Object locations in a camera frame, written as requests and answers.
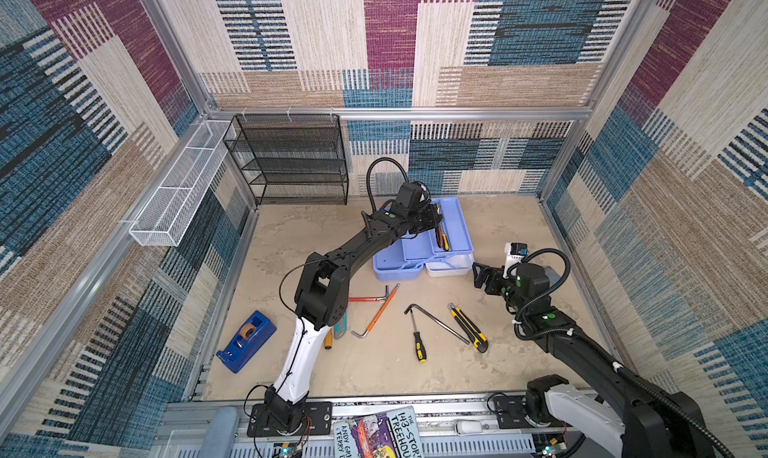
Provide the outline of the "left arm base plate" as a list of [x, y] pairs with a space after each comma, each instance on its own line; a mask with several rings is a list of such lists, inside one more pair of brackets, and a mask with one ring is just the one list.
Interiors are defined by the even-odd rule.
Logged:
[[296, 437], [328, 435], [331, 432], [333, 403], [330, 401], [302, 402], [297, 406], [256, 404], [252, 407], [247, 436]]

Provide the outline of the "black yellow screwdriver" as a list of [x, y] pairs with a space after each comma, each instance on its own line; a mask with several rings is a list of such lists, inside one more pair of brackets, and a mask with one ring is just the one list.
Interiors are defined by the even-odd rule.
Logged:
[[425, 363], [427, 361], [426, 348], [423, 343], [421, 333], [417, 328], [414, 314], [410, 313], [410, 316], [411, 316], [412, 324], [414, 328], [413, 337], [414, 337], [414, 349], [415, 349], [416, 358], [420, 363]]

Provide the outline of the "white and blue toolbox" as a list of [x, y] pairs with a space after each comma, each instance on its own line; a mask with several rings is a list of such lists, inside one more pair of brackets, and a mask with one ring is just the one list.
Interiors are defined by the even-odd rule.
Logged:
[[471, 271], [474, 247], [458, 197], [438, 198], [441, 222], [449, 250], [437, 243], [435, 231], [407, 235], [373, 258], [373, 269], [381, 282], [417, 279], [425, 270], [430, 277], [463, 276]]

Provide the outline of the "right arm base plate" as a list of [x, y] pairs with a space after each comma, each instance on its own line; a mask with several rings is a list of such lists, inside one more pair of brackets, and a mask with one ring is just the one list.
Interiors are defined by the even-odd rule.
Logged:
[[550, 412], [543, 397], [528, 399], [522, 395], [493, 394], [486, 407], [496, 417], [501, 429], [544, 429], [570, 426]]

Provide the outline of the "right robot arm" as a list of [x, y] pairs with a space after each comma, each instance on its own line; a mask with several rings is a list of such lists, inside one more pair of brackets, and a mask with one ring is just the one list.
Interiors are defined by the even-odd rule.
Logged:
[[475, 287], [503, 298], [515, 336], [566, 364], [601, 398], [582, 398], [564, 378], [549, 375], [528, 385], [528, 419], [574, 425], [615, 457], [732, 456], [707, 428], [690, 396], [671, 394], [639, 376], [552, 304], [552, 294], [569, 278], [572, 265], [564, 252], [551, 249], [564, 263], [563, 273], [552, 281], [546, 268], [534, 261], [547, 252], [530, 252], [525, 244], [515, 243], [516, 262], [505, 267], [472, 265]]

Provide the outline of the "red handled pliers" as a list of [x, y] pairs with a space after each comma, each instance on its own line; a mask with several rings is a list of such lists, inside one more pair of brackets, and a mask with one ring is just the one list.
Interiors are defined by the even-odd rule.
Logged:
[[435, 228], [436, 242], [440, 250], [445, 250], [445, 235], [442, 229], [442, 225], [438, 224]]

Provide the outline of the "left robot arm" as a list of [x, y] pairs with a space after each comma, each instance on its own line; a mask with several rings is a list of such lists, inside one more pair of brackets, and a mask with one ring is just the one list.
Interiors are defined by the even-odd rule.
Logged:
[[353, 276], [402, 237], [415, 237], [441, 224], [443, 217], [432, 203], [428, 186], [411, 180], [397, 160], [374, 160], [366, 178], [370, 179], [374, 167], [384, 162], [394, 164], [403, 177], [396, 196], [377, 206], [367, 184], [372, 211], [362, 214], [363, 228], [342, 246], [325, 254], [314, 252], [297, 267], [301, 276], [290, 309], [295, 316], [291, 345], [278, 377], [265, 389], [261, 413], [253, 415], [251, 423], [270, 423], [277, 431], [290, 433], [309, 422], [305, 403], [311, 374], [325, 336], [347, 311]]

